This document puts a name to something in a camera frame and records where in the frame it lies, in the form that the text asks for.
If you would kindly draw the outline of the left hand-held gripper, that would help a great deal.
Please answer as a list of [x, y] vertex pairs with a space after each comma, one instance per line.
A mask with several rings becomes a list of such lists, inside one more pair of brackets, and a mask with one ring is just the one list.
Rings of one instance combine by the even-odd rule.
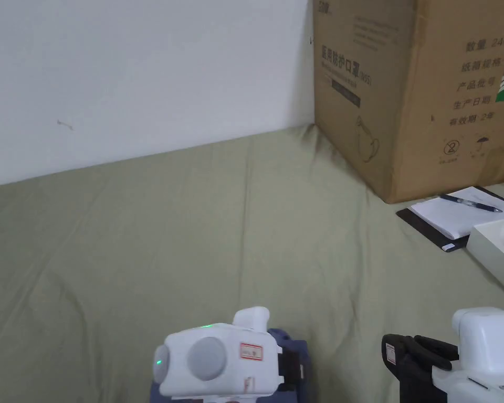
[[170, 334], [153, 358], [155, 400], [299, 400], [301, 341], [255, 306]]

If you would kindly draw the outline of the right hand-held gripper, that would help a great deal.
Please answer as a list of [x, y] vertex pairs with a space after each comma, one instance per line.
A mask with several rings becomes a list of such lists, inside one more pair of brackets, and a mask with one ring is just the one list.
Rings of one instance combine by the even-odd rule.
[[504, 310], [461, 309], [452, 324], [458, 348], [421, 335], [382, 337], [382, 360], [399, 382], [399, 402], [434, 402], [434, 387], [447, 402], [504, 402]]

